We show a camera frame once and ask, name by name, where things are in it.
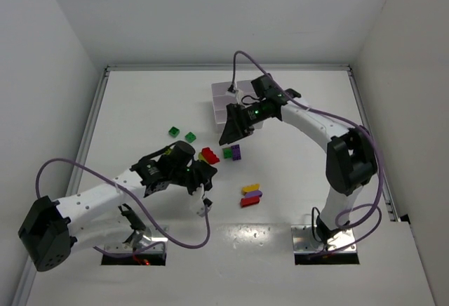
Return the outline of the long red lego brick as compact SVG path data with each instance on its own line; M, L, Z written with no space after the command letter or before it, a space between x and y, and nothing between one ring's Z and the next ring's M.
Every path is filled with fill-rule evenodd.
M240 200L240 207L241 208L245 208L245 207L249 207L255 204L259 204L260 202L260 197L249 197L249 198L242 198Z

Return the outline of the yellow lego brick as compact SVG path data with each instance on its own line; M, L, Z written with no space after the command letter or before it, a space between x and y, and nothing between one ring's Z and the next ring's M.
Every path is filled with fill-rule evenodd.
M246 195L249 192L254 192L259 189L260 189L260 184L255 183L255 184L251 184L251 185L246 185L245 187L242 188L241 192L243 195Z

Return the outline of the lavender curved lego brick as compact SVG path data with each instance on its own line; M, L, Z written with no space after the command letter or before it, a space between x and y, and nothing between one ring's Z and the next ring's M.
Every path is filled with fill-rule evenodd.
M249 199L249 198L261 197L261 196L262 196L262 192L260 190L254 190L252 192L245 193L244 198Z

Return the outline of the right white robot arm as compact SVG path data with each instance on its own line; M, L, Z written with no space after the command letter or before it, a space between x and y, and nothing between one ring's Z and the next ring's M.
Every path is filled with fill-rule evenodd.
M248 137L255 125L270 118L289 124L311 138L326 153L326 179L330 190L316 219L315 235L326 243L349 227L348 212L359 192L377 173L373 147L360 130L347 128L323 114L293 103L301 95L289 88L282 91L269 75L252 80L257 100L250 105L226 106L227 120L219 140L229 145Z

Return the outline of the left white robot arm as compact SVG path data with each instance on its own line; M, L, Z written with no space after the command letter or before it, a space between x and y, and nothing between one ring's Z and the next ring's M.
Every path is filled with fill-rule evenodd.
M113 179L77 162L73 166L101 179L102 184L71 196L52 200L37 194L18 236L39 272L56 268L71 253L85 248L102 251L108 244L127 246L125 253L102 254L112 258L164 255L167 243L188 249L207 244L183 243L167 233L142 204L144 198L171 185L187 190L195 215L207 219L211 200L206 193L213 187L217 169L195 159L195 149L176 141L143 156Z

